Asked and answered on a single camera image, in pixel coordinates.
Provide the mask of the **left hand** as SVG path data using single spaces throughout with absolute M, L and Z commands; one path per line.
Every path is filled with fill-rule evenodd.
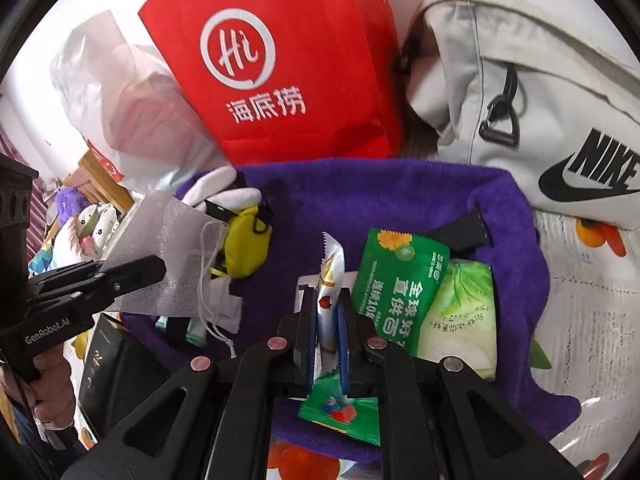
M 2 366 L 1 387 L 21 408 L 28 405 L 40 422 L 50 422 L 58 429 L 70 426 L 74 422 L 76 396 L 64 346 L 59 344 L 36 356 L 34 365 L 40 378 L 30 384 L 16 379 L 6 366 Z

